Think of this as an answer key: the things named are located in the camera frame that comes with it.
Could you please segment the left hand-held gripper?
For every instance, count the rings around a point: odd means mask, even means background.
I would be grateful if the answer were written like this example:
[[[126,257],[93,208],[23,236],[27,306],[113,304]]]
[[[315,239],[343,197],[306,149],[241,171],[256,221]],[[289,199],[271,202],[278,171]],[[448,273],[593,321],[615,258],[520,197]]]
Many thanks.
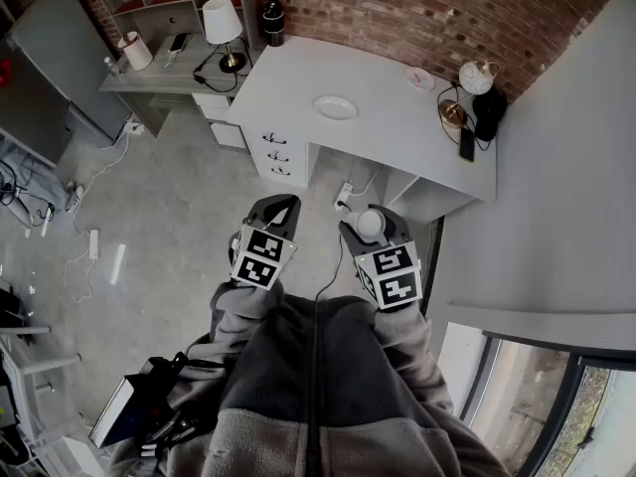
[[[297,251],[294,237],[301,201],[293,194],[257,200],[230,238],[231,278],[270,290]]]

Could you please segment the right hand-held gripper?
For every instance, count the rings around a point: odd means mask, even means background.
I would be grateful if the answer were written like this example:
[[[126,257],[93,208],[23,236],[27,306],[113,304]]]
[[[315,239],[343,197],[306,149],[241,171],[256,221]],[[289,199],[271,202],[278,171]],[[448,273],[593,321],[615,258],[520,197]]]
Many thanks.
[[[405,219],[384,206],[369,204],[369,208],[382,216],[382,235],[395,245],[378,250],[377,241],[364,241],[347,222],[338,225],[362,287],[381,310],[421,299],[421,262]]]

